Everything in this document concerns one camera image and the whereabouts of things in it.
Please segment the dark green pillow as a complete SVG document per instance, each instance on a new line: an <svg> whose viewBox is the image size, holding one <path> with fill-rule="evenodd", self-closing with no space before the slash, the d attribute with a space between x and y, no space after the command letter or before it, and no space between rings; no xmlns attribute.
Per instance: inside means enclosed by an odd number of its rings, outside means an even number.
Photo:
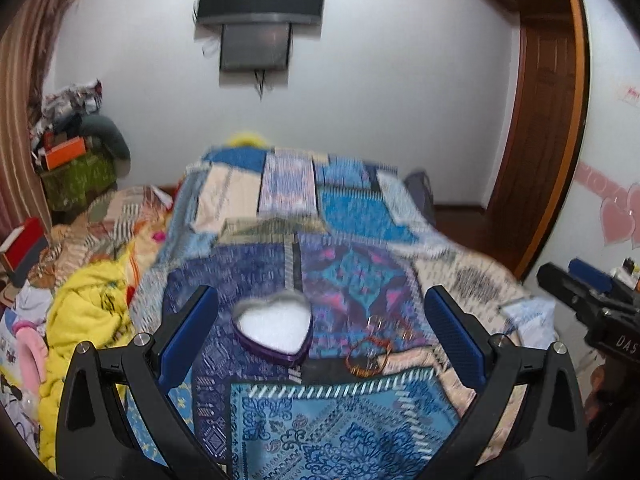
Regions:
<svg viewBox="0 0 640 480"><path fill-rule="evenodd" d="M83 138L99 141L102 148L114 160L118 178L128 176L131 167L130 149L115 123L100 114L85 115L81 118L79 133Z"/></svg>

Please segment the small black wall monitor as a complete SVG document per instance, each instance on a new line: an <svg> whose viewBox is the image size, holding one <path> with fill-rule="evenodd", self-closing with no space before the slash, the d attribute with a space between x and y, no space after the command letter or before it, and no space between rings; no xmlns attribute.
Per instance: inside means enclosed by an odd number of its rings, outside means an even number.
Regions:
<svg viewBox="0 0 640 480"><path fill-rule="evenodd" d="M224 73L286 70L291 36L290 24L224 25L220 38L219 68Z"/></svg>

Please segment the blue patchwork bedspread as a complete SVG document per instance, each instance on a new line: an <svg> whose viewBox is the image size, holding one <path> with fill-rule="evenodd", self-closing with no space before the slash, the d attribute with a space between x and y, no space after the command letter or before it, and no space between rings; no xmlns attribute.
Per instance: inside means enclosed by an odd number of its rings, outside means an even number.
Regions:
<svg viewBox="0 0 640 480"><path fill-rule="evenodd" d="M191 165L134 326L156 330L202 285L218 314L169 396L235 479L415 477L474 396L426 322L432 286L517 344L556 336L553 302L432 228L394 168L337 155L242 146ZM239 301L280 290L314 316L291 367L248 352L231 321Z"/></svg>

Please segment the orange shoe box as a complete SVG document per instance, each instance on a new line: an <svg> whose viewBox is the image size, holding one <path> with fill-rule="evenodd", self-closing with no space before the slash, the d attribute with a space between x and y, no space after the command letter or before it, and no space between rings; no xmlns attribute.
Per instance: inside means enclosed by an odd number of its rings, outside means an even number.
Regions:
<svg viewBox="0 0 640 480"><path fill-rule="evenodd" d="M50 151L44 151L39 157L40 167L43 170L53 170L86 153L85 139L81 136L75 136L73 139L54 146Z"/></svg>

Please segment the striped brown curtain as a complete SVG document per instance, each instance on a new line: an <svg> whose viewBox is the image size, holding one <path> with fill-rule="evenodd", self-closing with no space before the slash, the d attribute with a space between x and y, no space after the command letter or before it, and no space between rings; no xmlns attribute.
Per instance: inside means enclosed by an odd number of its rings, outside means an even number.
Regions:
<svg viewBox="0 0 640 480"><path fill-rule="evenodd" d="M51 225L32 164L29 133L41 117L47 75L62 18L72 0L18 0L1 27L1 234L29 217Z"/></svg>

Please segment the pink plush toy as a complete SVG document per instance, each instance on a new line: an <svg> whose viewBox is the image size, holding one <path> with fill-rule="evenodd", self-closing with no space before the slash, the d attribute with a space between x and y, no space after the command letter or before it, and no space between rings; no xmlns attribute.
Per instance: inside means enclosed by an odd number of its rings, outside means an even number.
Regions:
<svg viewBox="0 0 640 480"><path fill-rule="evenodd" d="M48 347L36 326L28 321L13 325L16 354L23 386L35 396L46 379Z"/></svg>

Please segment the brown wooden door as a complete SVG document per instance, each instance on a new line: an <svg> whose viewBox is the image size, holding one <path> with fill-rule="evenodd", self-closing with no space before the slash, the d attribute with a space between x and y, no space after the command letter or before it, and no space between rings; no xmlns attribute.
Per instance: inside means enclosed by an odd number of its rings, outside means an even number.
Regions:
<svg viewBox="0 0 640 480"><path fill-rule="evenodd" d="M495 0L518 16L518 79L486 252L525 278L562 209L582 144L589 82L582 0Z"/></svg>

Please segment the purple heart-shaped tin box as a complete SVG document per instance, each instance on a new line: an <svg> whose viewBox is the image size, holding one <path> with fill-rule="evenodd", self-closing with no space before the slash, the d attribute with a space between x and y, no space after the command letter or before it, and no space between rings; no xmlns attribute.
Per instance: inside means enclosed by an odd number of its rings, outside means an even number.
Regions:
<svg viewBox="0 0 640 480"><path fill-rule="evenodd" d="M312 339L311 304L295 290L239 301L231 310L236 339L254 356L296 366L308 356Z"/></svg>

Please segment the red box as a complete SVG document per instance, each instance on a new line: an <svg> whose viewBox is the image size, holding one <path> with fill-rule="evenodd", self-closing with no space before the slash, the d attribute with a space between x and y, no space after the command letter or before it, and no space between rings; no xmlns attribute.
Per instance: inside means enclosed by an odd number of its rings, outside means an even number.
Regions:
<svg viewBox="0 0 640 480"><path fill-rule="evenodd" d="M1 244L1 265L15 287L22 287L29 271L48 247L39 218L27 218Z"/></svg>

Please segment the yellow cartoon blanket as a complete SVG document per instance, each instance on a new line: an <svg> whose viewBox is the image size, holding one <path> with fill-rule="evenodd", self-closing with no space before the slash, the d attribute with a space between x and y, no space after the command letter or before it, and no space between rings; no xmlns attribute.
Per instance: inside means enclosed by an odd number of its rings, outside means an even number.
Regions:
<svg viewBox="0 0 640 480"><path fill-rule="evenodd" d="M122 347L134 336L127 304L128 255L100 260L73 273L55 293L46 322L48 355L39 386L39 458L55 471L55 436L64 382L77 345Z"/></svg>

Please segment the green patterned storage box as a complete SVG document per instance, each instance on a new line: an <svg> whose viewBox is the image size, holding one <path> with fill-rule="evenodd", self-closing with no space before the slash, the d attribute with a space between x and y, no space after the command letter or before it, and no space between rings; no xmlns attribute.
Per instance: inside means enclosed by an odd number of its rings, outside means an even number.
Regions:
<svg viewBox="0 0 640 480"><path fill-rule="evenodd" d="M85 207L116 183L115 166L102 151L81 155L58 168L40 174L50 211L66 212Z"/></svg>

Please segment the pink heart wall sticker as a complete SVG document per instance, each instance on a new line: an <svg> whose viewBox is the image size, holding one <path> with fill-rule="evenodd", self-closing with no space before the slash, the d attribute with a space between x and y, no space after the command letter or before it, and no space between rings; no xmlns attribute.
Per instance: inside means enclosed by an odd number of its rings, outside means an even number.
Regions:
<svg viewBox="0 0 640 480"><path fill-rule="evenodd" d="M629 242L639 248L639 183L628 188L585 162L578 162L574 181L598 196L600 226L605 244Z"/></svg>

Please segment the dark blue chair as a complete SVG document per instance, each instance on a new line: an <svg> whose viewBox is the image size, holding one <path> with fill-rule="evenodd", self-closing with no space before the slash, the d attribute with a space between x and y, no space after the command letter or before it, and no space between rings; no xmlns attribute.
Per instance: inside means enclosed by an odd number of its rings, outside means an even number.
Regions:
<svg viewBox="0 0 640 480"><path fill-rule="evenodd" d="M427 173L414 170L405 177L404 185L425 220L431 226L436 226L434 195Z"/></svg>

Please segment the striped beige blanket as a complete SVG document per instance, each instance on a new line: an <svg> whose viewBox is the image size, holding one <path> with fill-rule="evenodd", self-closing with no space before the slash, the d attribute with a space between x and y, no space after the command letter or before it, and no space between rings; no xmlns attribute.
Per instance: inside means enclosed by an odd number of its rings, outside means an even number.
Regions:
<svg viewBox="0 0 640 480"><path fill-rule="evenodd" d="M157 186L108 191L70 224L46 235L37 263L27 274L32 286L55 290L77 270L102 259L115 260L140 232L163 228L174 198Z"/></svg>

